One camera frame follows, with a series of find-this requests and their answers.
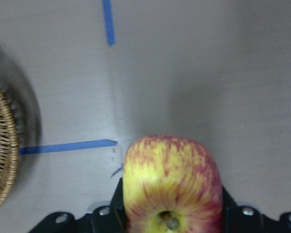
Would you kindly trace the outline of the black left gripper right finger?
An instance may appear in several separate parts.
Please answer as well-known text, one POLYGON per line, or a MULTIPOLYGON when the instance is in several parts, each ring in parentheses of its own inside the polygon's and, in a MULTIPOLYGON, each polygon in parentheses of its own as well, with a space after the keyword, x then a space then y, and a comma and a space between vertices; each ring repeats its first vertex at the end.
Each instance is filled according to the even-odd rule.
POLYGON ((260 212, 248 205, 238 205, 224 186, 223 188, 223 233, 261 233, 260 212))

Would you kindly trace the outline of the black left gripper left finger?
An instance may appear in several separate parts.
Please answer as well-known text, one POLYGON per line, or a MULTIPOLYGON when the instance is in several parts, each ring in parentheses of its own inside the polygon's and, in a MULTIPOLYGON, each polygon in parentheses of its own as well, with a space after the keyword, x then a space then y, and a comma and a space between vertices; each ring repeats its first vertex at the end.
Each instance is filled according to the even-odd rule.
POLYGON ((93 233, 125 233, 126 215, 123 204, 123 179, 120 178, 110 202, 91 205, 93 233))

